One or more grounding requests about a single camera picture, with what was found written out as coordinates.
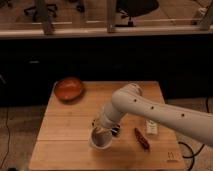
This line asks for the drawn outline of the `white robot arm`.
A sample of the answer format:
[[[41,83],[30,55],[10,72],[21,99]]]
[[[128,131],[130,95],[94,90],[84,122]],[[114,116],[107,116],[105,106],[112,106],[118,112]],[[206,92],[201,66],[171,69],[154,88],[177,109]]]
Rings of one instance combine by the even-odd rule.
[[[148,100],[138,84],[127,84],[112,93],[98,113],[99,127],[111,129],[126,114],[145,117],[213,148],[213,114]]]

